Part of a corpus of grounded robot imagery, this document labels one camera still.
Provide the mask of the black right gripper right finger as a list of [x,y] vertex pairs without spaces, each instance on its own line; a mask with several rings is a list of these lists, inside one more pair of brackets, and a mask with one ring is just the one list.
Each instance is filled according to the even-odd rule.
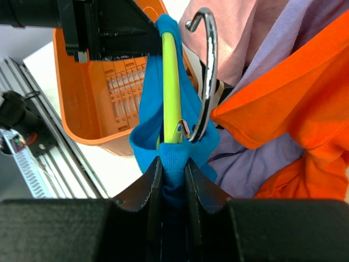
[[217,261],[231,240],[231,223],[225,207],[229,195],[207,178],[193,159],[185,166],[190,261]]

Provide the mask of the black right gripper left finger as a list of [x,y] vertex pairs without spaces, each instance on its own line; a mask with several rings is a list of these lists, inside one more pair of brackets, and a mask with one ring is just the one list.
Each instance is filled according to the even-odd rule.
[[146,172],[114,198],[117,261],[161,260],[162,174],[160,158],[155,157]]

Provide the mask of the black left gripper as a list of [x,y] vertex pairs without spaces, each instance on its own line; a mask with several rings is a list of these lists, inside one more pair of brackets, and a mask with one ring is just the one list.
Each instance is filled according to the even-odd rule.
[[162,54],[154,22],[134,1],[58,1],[65,50],[80,63]]

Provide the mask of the blue t shirt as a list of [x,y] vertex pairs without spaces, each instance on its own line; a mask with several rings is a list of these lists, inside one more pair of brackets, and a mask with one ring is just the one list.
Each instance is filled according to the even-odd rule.
[[192,159],[202,173],[214,182],[216,172],[207,161],[217,148],[220,136],[214,124],[209,121],[202,138],[192,143],[177,130],[178,121],[173,114],[164,110],[171,104],[172,112],[180,112],[189,127],[199,119],[201,101],[185,71],[182,39],[178,23],[168,14],[162,14],[155,23],[160,35],[170,33],[176,43],[177,79],[179,87],[175,99],[163,94],[164,78],[162,56],[149,56],[143,81],[139,108],[139,125],[129,136],[129,142],[142,172],[145,172],[154,158],[159,157],[164,171],[163,210],[164,223],[181,224],[185,218],[185,166]]

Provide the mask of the green clothes hanger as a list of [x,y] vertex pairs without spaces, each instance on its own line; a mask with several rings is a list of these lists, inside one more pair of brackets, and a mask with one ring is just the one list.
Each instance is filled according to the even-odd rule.
[[194,32],[200,21],[204,22],[206,28],[207,44],[207,65],[201,98],[185,72],[178,27],[169,16],[161,17],[163,142],[192,143],[195,147],[211,151],[219,143],[218,132],[210,121],[217,74],[218,32],[214,15],[207,7],[200,8],[194,17],[185,23],[185,28]]

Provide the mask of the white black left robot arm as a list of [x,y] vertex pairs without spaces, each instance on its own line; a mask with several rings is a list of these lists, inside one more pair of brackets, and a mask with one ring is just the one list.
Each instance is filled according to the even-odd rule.
[[1,1],[1,24],[61,28],[80,63],[162,54],[159,30],[134,1]]

